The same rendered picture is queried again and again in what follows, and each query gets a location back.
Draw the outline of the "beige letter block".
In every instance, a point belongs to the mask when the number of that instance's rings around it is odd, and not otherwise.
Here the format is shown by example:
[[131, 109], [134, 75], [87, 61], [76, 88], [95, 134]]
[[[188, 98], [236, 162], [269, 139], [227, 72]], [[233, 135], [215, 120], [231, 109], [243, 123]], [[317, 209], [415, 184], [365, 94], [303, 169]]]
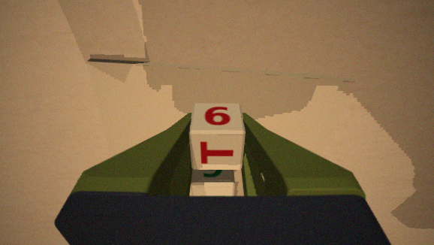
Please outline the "beige letter block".
[[195, 103], [189, 140], [194, 170], [240, 170], [246, 130], [240, 104]]
[[192, 196], [234, 196], [234, 170], [194, 170]]

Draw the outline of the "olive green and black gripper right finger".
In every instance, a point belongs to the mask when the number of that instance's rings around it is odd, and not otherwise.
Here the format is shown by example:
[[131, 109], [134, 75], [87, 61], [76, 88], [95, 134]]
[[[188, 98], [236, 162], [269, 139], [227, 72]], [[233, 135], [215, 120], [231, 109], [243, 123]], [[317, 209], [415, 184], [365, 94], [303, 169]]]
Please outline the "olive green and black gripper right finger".
[[246, 113], [243, 123], [244, 196], [359, 195], [366, 199], [351, 171], [264, 128]]

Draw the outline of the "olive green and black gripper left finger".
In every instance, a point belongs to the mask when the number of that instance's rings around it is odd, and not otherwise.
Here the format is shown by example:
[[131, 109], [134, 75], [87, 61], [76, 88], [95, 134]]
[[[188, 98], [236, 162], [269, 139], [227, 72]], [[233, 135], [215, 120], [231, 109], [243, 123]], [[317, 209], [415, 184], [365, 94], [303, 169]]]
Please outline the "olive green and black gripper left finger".
[[165, 131], [85, 170], [71, 194], [93, 191], [169, 195], [170, 185], [170, 195], [190, 195], [191, 114]]

